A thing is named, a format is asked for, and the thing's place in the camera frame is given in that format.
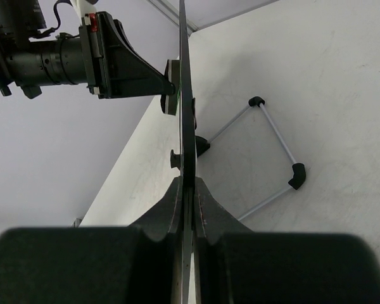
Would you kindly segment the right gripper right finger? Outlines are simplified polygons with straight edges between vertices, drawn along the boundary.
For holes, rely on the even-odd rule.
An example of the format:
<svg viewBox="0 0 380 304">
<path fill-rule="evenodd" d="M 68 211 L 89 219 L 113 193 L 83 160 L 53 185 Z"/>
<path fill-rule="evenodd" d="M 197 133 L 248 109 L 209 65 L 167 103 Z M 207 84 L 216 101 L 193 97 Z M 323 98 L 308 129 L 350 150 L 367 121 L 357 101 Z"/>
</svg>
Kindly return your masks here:
<svg viewBox="0 0 380 304">
<path fill-rule="evenodd" d="M 380 303 L 380 264 L 349 234 L 253 232 L 194 190 L 197 303 Z"/>
</svg>

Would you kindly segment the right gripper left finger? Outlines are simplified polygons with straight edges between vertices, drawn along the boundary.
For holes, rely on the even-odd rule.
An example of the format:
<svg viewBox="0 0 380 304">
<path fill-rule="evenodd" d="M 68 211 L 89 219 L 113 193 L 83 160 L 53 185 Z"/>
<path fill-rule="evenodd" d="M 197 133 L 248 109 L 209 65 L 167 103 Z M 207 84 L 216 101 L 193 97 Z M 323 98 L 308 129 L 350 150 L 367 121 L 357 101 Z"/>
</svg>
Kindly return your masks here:
<svg viewBox="0 0 380 304">
<path fill-rule="evenodd" d="M 0 303 L 180 303 L 182 181 L 127 227 L 0 235 Z"/>
</svg>

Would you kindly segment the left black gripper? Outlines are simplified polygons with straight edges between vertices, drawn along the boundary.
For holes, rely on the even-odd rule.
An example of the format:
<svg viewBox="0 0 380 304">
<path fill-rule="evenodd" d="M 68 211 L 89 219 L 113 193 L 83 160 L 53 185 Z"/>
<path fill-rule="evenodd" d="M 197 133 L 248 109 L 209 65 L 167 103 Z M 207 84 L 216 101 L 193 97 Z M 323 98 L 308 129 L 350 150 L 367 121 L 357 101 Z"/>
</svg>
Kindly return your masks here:
<svg viewBox="0 0 380 304">
<path fill-rule="evenodd" d="M 122 24 L 105 11 L 86 14 L 79 27 L 89 92 L 98 98 L 132 98 L 167 92 L 164 74 L 129 44 Z"/>
</svg>

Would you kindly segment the white whiteboard black frame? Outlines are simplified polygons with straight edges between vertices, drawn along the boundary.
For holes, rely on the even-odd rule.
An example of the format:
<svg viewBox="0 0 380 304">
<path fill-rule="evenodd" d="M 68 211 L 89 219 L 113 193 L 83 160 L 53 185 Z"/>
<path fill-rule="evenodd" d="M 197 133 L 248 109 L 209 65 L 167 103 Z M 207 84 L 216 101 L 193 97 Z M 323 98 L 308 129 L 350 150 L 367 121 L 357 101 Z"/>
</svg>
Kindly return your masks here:
<svg viewBox="0 0 380 304">
<path fill-rule="evenodd" d="M 179 2 L 180 30 L 180 98 L 181 98 L 181 175 L 183 207 L 183 244 L 182 244 L 182 302 L 189 299 L 191 253 L 193 241 L 193 208 L 196 177 L 196 142 L 191 64 L 189 58 L 189 36 L 185 2 Z"/>
</svg>

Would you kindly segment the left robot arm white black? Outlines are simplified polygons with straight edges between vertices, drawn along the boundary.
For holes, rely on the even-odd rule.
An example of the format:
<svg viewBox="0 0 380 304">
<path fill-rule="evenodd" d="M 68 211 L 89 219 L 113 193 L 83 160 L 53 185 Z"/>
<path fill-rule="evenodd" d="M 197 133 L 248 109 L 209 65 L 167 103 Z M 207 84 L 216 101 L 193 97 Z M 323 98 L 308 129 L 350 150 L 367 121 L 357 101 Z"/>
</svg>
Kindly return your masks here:
<svg viewBox="0 0 380 304">
<path fill-rule="evenodd" d="M 37 1 L 0 1 L 0 93 L 16 84 L 33 99 L 44 86 L 86 84 L 100 99 L 171 96 L 168 77 L 130 45 L 121 22 L 93 1 L 72 1 L 81 18 L 76 35 L 47 27 Z"/>
</svg>

